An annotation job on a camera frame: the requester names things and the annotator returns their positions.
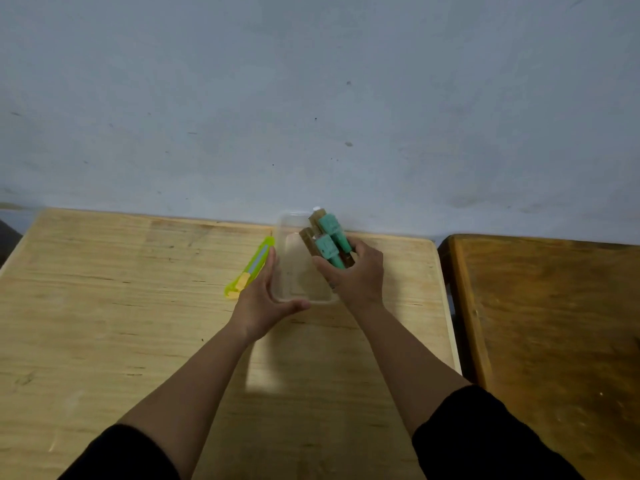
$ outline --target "black shirt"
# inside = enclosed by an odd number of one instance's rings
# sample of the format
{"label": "black shirt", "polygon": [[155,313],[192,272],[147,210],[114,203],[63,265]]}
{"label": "black shirt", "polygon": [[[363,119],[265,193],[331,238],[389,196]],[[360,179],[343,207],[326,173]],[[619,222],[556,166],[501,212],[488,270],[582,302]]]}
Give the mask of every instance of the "black shirt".
{"label": "black shirt", "polygon": [[[448,396],[416,430],[412,444],[429,480],[582,478],[478,386]],[[153,440],[123,424],[107,428],[60,478],[179,480],[171,460]]]}

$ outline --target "table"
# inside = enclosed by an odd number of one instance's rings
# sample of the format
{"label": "table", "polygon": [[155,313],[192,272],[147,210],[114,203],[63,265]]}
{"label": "table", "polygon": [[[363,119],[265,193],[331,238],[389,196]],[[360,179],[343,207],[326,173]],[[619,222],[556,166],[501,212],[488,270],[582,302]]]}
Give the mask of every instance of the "table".
{"label": "table", "polygon": [[[268,226],[46,209],[0,271],[0,476],[53,478],[228,321],[224,286]],[[385,253],[387,306],[460,370],[435,245]],[[196,478],[422,478],[364,335],[342,305],[244,355]]]}
{"label": "table", "polygon": [[640,246],[452,235],[439,252],[464,375],[586,478],[640,478]]}

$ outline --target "clear plastic box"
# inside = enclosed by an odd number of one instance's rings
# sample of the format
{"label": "clear plastic box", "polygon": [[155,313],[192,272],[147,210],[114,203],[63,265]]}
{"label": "clear plastic box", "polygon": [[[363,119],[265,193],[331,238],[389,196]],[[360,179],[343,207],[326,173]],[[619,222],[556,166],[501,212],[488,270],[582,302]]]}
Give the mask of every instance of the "clear plastic box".
{"label": "clear plastic box", "polygon": [[274,229],[278,261],[271,281],[271,295],[277,301],[308,299],[315,305],[335,303],[338,295],[318,273],[311,254],[300,237],[300,230],[309,227],[307,214],[284,214]]}

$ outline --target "gray wall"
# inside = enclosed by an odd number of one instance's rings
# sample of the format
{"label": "gray wall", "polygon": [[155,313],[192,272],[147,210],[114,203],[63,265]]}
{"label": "gray wall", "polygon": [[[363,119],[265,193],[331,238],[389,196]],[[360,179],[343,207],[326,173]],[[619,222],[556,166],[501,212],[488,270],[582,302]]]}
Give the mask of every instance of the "gray wall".
{"label": "gray wall", "polygon": [[0,0],[0,70],[21,231],[324,205],[640,244],[640,0]]}

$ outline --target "person's left hand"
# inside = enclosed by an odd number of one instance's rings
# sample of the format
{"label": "person's left hand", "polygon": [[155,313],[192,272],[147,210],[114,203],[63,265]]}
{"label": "person's left hand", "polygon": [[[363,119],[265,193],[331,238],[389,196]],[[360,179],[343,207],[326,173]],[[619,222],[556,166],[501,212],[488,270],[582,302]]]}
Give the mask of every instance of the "person's left hand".
{"label": "person's left hand", "polygon": [[311,307],[306,299],[293,299],[278,303],[271,296],[271,277],[276,263],[276,251],[269,248],[267,261],[258,276],[240,292],[240,297],[229,320],[249,343],[263,338],[267,332],[288,315]]}

